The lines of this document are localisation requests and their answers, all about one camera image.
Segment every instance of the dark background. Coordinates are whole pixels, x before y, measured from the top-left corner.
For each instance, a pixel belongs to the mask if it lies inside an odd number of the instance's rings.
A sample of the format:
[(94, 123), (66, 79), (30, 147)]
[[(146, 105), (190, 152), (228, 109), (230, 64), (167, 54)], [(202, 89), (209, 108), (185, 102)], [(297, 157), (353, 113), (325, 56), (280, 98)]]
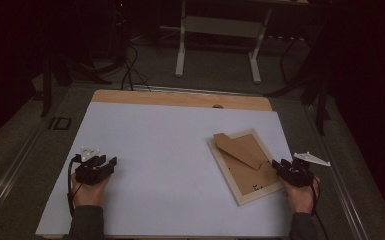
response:
[[(73, 14), (73, 3), (0, 1), (0, 127), (35, 94), (31, 79), (42, 71), (46, 43), (56, 43), (78, 61), (90, 57), (92, 43), (79, 37), (87, 34)], [(335, 97), (385, 199), (385, 1), (340, 1), (336, 5), (341, 10), (327, 21), (313, 56), (330, 69), (329, 93)], [(87, 12), (94, 9), (91, 6), (80, 7)], [(142, 0), (128, 6), (129, 20), (156, 41), (158, 25), (179, 25), (180, 1)], [(199, 13), (200, 9), (198, 4), (194, 11)], [(102, 16), (104, 23), (110, 19)], [(294, 22), (289, 23), (286, 28), (272, 26), (268, 32), (293, 35)]]

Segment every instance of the table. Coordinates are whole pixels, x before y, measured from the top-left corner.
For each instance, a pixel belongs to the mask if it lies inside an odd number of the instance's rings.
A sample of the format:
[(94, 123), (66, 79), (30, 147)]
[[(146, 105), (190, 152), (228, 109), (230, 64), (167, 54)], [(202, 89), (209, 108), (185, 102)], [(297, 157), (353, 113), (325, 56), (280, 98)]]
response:
[(249, 52), (249, 63), (251, 66), (252, 78), (254, 83), (261, 83), (260, 72), (258, 70), (257, 56), (260, 50), (261, 43), (264, 39), (264, 34), (269, 23), (273, 5), (276, 4), (301, 4), (308, 5), (307, 0), (256, 0), (253, 2), (261, 2), (268, 4), (268, 8), (264, 13), (262, 22), (239, 21), (229, 19), (216, 19), (210, 17), (190, 16), (186, 14), (186, 0), (182, 1), (182, 14), (180, 22), (180, 46), (177, 55), (177, 64), (175, 75), (183, 76), (183, 67), (185, 62), (185, 34), (186, 32), (199, 32), (209, 34), (219, 34), (228, 36), (255, 38), (256, 43), (251, 52)]
[(68, 232), (67, 165), (84, 145), (119, 158), (105, 193), (110, 237), (287, 236), (291, 212), (283, 193), (238, 207), (206, 145), (221, 129), (252, 126), (275, 158), (291, 159), (270, 110), (262, 97), (97, 91), (36, 234), (58, 238)]

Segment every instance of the white paper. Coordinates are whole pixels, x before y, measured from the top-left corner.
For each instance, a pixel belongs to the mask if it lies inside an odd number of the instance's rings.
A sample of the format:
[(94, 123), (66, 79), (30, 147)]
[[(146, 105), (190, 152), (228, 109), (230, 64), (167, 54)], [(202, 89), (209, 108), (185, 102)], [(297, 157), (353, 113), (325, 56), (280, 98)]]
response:
[(92, 102), (36, 234), (69, 232), (67, 168), (85, 146), (118, 158), (105, 192), (107, 236), (287, 236), (282, 192), (237, 206), (207, 145), (215, 133), (251, 128), (275, 159), (291, 159), (276, 112)]

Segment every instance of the human hand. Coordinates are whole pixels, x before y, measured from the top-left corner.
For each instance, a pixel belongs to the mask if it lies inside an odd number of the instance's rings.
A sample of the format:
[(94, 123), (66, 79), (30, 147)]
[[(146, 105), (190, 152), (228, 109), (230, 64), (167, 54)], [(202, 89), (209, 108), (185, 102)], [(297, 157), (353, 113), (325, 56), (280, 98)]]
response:
[(91, 205), (91, 206), (101, 206), (104, 199), (104, 190), (110, 181), (108, 176), (100, 183), (93, 186), (81, 184), (76, 181), (76, 173), (71, 174), (71, 183), (73, 187), (71, 188), (71, 194), (74, 195), (74, 205), (76, 207)]
[[(289, 206), (294, 213), (308, 213), (311, 214), (314, 206), (314, 194), (311, 186), (295, 187), (287, 181), (280, 179), (285, 186), (286, 195), (289, 200)], [(319, 182), (318, 177), (313, 179), (313, 188), (316, 193), (316, 198), (319, 198)]]

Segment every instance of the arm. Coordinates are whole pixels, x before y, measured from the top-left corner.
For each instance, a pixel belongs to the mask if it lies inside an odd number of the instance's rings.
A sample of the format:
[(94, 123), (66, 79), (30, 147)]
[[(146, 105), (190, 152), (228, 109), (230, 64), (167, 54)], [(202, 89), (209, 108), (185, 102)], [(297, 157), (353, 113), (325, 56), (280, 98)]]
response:
[[(318, 181), (318, 178), (313, 180), (313, 187), (316, 194), (318, 193)], [(292, 215), (291, 231), (289, 232), (290, 239), (318, 239), (316, 226), (311, 219), (314, 205), (314, 196), (311, 187), (297, 188), (284, 180), (282, 180), (282, 182), (286, 188), (289, 206), (294, 212)]]
[(74, 194), (73, 220), (71, 221), (70, 233), (64, 235), (65, 240), (103, 240), (104, 216), (101, 207), (103, 193), (109, 178), (106, 178), (94, 186), (81, 185), (75, 179), (75, 173), (71, 176)]

